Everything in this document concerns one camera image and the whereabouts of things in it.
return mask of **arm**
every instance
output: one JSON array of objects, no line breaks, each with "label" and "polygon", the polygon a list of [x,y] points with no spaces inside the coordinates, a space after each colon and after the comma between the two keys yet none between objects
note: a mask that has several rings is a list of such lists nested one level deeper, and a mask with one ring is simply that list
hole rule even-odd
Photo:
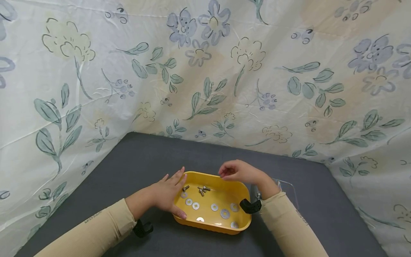
[{"label": "arm", "polygon": [[261,217],[285,256],[328,256],[308,223],[267,174],[239,160],[224,163],[219,174],[224,180],[251,183],[259,188]]},{"label": "arm", "polygon": [[35,257],[100,257],[128,236],[136,220],[153,206],[185,219],[186,214],[173,204],[187,177],[184,175],[182,178],[183,173],[184,167],[170,179],[167,174],[159,182],[94,214],[46,246]]}]

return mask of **forearm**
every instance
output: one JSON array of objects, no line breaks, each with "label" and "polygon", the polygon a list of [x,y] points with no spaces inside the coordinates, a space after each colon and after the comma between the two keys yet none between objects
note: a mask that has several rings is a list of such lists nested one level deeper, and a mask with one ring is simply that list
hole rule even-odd
[{"label": "forearm", "polygon": [[122,241],[150,207],[144,188],[86,219],[35,257],[100,257]]},{"label": "forearm", "polygon": [[315,233],[284,192],[263,200],[260,214],[285,256],[328,256]]}]

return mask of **person's right hand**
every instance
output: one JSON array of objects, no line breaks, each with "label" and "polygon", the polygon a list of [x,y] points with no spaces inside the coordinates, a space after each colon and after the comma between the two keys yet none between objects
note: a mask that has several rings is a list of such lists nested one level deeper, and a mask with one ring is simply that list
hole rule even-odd
[{"label": "person's right hand", "polygon": [[280,192],[280,189],[272,178],[263,171],[240,160],[223,163],[218,174],[226,181],[240,181],[256,185],[261,192],[263,200]]}]

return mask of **floral fabric backdrop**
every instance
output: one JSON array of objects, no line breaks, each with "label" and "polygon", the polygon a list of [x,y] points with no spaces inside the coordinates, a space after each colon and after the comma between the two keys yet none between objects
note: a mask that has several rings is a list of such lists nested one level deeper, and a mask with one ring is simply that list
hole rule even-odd
[{"label": "floral fabric backdrop", "polygon": [[383,249],[411,256],[410,11],[0,0],[0,255],[135,131],[321,162]]}]

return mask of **hand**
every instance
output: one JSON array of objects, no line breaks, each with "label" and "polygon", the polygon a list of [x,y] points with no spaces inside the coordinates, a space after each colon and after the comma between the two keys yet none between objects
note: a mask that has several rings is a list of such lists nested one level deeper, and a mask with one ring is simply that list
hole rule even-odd
[{"label": "hand", "polygon": [[240,181],[256,185],[261,192],[263,200],[280,192],[280,189],[272,178],[263,171],[240,160],[223,163],[218,174],[226,181]]},{"label": "hand", "polygon": [[177,171],[169,179],[169,175],[165,175],[162,180],[152,184],[148,189],[153,197],[154,206],[160,210],[171,212],[185,220],[187,218],[185,212],[174,204],[175,196],[181,191],[187,179],[187,174],[183,175],[184,170],[185,168],[182,167],[181,170]]}]

